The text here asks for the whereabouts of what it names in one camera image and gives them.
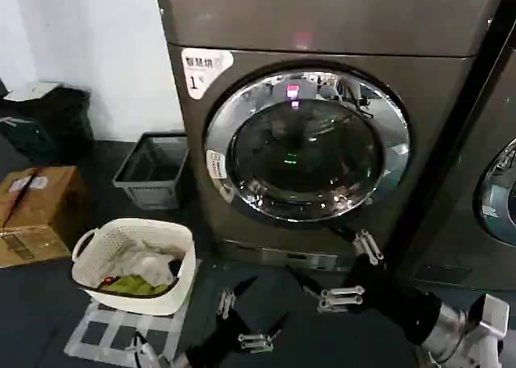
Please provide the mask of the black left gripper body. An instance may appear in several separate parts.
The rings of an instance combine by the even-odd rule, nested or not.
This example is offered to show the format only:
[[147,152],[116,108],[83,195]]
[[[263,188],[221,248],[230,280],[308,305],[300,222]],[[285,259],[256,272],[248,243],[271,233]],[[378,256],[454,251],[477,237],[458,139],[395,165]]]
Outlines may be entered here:
[[233,308],[228,317],[216,313],[214,331],[200,344],[189,347],[184,356],[189,367],[219,367],[231,353],[256,354],[272,351],[240,351],[237,340],[240,333],[252,333],[247,324]]

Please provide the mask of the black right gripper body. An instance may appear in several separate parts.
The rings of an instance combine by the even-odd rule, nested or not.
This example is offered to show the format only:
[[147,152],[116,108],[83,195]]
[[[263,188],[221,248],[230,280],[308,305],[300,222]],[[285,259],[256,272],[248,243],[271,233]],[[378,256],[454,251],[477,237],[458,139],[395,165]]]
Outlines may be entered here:
[[348,285],[364,288],[362,303],[350,305],[350,313],[374,309],[398,325],[415,345],[423,344],[439,318],[440,298],[400,281],[383,265],[372,265],[364,254],[348,274]]

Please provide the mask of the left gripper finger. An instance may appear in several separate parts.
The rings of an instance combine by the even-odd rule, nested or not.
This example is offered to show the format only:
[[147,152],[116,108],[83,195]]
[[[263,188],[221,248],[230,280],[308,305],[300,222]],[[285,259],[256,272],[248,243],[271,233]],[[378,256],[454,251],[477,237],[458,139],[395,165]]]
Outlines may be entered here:
[[256,281],[256,277],[250,277],[239,282],[234,288],[224,288],[218,302],[217,316],[228,317],[230,310],[234,308],[237,299]]
[[281,316],[277,322],[265,333],[238,335],[240,351],[273,351],[273,342],[282,333],[285,323],[289,318],[289,313]]

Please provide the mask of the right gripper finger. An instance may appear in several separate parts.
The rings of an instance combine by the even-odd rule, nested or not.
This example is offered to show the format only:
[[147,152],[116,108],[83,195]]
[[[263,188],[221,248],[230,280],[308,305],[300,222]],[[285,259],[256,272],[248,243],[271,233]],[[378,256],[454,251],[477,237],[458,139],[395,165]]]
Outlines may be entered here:
[[297,271],[290,273],[298,285],[318,301],[320,313],[347,312],[350,306],[360,306],[364,302],[365,289],[360,285],[325,289],[308,275]]
[[365,256],[372,265],[380,265],[384,261],[384,254],[372,234],[367,230],[356,231],[336,224],[328,224],[327,229],[347,243],[347,249],[344,251],[345,260],[351,261]]

